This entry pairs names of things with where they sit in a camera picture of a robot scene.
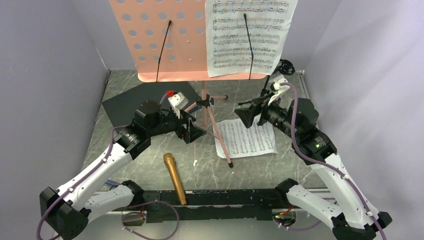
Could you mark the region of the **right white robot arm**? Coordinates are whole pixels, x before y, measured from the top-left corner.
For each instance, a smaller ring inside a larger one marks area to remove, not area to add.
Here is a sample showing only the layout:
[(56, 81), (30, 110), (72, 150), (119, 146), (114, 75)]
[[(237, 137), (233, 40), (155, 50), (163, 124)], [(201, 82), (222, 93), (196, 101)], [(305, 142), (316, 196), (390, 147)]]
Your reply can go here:
[(259, 97), (248, 107), (237, 108), (235, 114), (247, 128), (258, 119), (258, 125), (269, 123), (290, 137), (295, 153), (335, 199), (330, 203), (288, 178), (274, 189), (280, 207), (293, 205), (307, 211), (328, 226), (338, 240), (372, 240), (392, 223), (390, 214), (374, 207), (351, 179), (336, 146), (318, 129), (319, 113), (310, 99), (297, 98), (289, 108), (282, 108)]

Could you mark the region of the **pink music stand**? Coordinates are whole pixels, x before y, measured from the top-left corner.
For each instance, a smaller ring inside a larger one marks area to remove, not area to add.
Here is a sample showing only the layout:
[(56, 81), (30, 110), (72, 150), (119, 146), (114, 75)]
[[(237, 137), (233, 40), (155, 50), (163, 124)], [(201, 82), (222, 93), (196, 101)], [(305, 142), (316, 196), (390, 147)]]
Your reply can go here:
[(256, 80), (257, 73), (209, 77), (203, 0), (111, 0), (109, 4), (143, 83)]

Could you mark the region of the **black microphone stand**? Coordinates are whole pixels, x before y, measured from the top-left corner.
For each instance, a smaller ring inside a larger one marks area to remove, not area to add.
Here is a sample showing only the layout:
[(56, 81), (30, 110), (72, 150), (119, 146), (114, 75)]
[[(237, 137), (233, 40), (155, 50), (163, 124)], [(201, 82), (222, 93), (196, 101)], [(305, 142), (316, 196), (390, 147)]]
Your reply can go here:
[(295, 72), (296, 72), (296, 69), (291, 61), (287, 59), (280, 59), (273, 73), (266, 77), (263, 88), (260, 91), (260, 96), (263, 97), (270, 93), (270, 90), (268, 89), (268, 85), (271, 79), (274, 79), (279, 76), (292, 76)]

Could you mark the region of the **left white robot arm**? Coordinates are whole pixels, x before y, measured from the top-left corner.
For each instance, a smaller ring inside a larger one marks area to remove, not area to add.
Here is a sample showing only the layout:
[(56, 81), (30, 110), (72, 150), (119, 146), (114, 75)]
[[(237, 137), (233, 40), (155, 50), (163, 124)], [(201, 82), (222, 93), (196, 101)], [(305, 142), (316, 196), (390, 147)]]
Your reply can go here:
[(135, 111), (132, 122), (112, 129), (108, 147), (88, 167), (58, 188), (45, 188), (39, 195), (41, 218), (36, 238), (47, 223), (57, 238), (72, 240), (94, 219), (109, 211), (128, 207), (137, 210), (146, 204), (144, 190), (127, 180), (114, 189), (95, 191), (120, 168), (135, 160), (151, 145), (151, 138), (174, 132), (186, 144), (206, 134), (195, 125), (191, 112), (195, 104), (173, 103), (166, 114), (155, 101), (145, 101)]

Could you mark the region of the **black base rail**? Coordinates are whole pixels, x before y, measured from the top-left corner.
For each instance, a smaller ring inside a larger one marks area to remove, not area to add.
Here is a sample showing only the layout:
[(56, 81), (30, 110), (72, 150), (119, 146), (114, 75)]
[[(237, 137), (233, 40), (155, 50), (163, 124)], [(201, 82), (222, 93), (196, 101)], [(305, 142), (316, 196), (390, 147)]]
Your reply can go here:
[(180, 205), (175, 190), (146, 190), (145, 202), (153, 204), (119, 207), (118, 210), (142, 211), (148, 223), (165, 221), (254, 219), (271, 221), (278, 214), (293, 218), (299, 209), (284, 202), (272, 188), (187, 190), (187, 205)]

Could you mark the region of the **gold microphone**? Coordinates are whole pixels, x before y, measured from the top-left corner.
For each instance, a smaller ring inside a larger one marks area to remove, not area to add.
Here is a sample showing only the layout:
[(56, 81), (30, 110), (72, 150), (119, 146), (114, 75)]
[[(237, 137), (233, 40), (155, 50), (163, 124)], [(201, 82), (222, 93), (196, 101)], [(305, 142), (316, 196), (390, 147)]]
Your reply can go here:
[(179, 204), (181, 206), (187, 205), (187, 197), (185, 194), (185, 190), (183, 184), (180, 179), (180, 175), (177, 170), (176, 160), (172, 153), (166, 153), (163, 156), (163, 162), (169, 172), (172, 184), (174, 186), (174, 190), (176, 192)]

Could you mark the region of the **black blue flat box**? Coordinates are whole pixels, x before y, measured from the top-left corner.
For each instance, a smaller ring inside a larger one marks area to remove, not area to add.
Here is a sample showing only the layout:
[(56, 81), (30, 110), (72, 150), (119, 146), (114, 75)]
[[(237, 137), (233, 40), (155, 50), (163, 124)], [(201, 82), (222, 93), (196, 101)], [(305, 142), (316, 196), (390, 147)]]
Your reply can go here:
[(114, 127), (129, 125), (135, 111), (145, 101), (160, 102), (167, 91), (182, 92), (193, 104), (199, 97), (188, 82), (142, 83), (102, 102), (102, 106)]

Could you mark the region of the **sheet music page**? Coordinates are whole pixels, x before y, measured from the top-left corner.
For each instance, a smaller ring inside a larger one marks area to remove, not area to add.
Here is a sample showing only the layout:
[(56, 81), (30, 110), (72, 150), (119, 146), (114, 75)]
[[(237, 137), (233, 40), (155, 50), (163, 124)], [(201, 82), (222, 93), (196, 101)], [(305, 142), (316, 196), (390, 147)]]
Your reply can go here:
[(209, 77), (270, 75), (280, 62), (296, 0), (207, 0)]
[(254, 118), (250, 128), (240, 119), (223, 120), (217, 123), (218, 130), (227, 150), (225, 154), (221, 142), (215, 139), (216, 153), (220, 158), (235, 159), (276, 154), (277, 146), (273, 126), (266, 122), (259, 126), (260, 116)]

